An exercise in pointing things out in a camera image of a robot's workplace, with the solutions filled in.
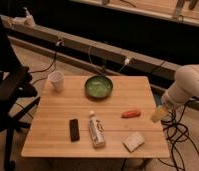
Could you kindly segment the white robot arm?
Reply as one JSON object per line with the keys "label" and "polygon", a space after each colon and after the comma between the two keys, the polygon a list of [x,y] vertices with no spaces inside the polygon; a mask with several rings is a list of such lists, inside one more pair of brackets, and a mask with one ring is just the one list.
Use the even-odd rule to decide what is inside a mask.
{"label": "white robot arm", "polygon": [[179,108],[191,97],[199,99],[199,64],[185,65],[176,70],[174,83],[162,95],[161,104],[152,114],[151,121],[162,120],[169,110]]}

